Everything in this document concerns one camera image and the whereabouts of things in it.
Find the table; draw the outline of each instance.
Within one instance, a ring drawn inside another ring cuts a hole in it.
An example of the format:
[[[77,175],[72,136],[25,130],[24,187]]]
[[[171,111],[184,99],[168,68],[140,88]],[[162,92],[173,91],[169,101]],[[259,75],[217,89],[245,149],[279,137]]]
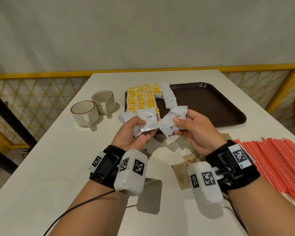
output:
[[[82,189],[88,167],[122,126],[117,117],[124,112],[125,90],[160,82],[207,82],[216,87],[247,116],[242,125],[218,129],[233,139],[287,138],[295,142],[295,136],[217,70],[93,74],[0,190],[0,236],[42,235]],[[77,126],[71,106],[90,100],[100,90],[114,93],[118,110],[101,116],[91,128]],[[146,177],[153,184],[141,198],[129,198],[118,235],[246,235],[229,209],[199,210],[191,188],[180,190],[171,165],[181,163],[182,156],[190,153],[189,144],[178,136],[166,139],[160,135],[145,148],[151,155]]]

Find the black wrist strap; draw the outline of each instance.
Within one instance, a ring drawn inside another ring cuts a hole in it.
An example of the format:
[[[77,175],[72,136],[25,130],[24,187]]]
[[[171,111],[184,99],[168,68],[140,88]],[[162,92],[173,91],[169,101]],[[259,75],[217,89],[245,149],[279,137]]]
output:
[[[220,172],[224,172],[224,178],[218,182],[220,183],[222,191],[225,193],[227,190],[238,189],[249,185],[260,176],[252,159],[248,153],[243,150],[242,146],[240,146],[242,153],[251,162],[251,165],[244,169],[240,168],[232,152],[229,150],[229,147],[233,145],[236,145],[236,143],[228,140],[226,144],[206,156],[206,161],[212,167],[218,167]]]
[[[94,173],[90,173],[89,179],[114,189],[114,182],[118,173],[117,166],[126,151],[109,145],[103,152],[106,153],[105,157]]]

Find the hand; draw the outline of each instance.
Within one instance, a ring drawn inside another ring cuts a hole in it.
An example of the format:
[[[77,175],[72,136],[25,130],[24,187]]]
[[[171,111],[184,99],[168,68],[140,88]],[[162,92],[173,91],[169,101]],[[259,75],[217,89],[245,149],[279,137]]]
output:
[[[173,122],[186,130],[176,130],[175,134],[187,140],[200,154],[208,155],[227,141],[204,115],[188,109],[186,120],[174,118]]]
[[[144,125],[146,121],[138,116],[127,121],[117,132],[111,145],[121,148],[124,151],[136,149],[140,151],[142,147],[155,135],[157,129],[141,133],[136,138],[133,136],[133,128],[136,125]]]

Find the white cup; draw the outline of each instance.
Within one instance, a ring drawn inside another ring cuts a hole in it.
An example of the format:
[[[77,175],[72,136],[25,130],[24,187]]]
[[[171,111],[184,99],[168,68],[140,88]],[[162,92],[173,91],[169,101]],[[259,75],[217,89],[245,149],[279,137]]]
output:
[[[114,94],[108,90],[99,91],[93,94],[92,100],[96,103],[96,107],[101,114],[109,114],[114,111],[116,106]]]
[[[99,113],[93,101],[85,100],[71,107],[71,113],[80,126],[92,126],[98,119]]]

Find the plastic tray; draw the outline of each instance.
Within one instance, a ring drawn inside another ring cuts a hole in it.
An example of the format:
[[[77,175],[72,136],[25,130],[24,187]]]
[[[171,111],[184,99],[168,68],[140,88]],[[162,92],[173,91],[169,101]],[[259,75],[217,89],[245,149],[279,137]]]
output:
[[[203,82],[171,84],[177,105],[187,105],[189,109],[207,116],[215,127],[227,127],[246,122],[247,118],[231,101],[221,94],[213,85]],[[163,99],[156,99],[161,118],[169,109]]]

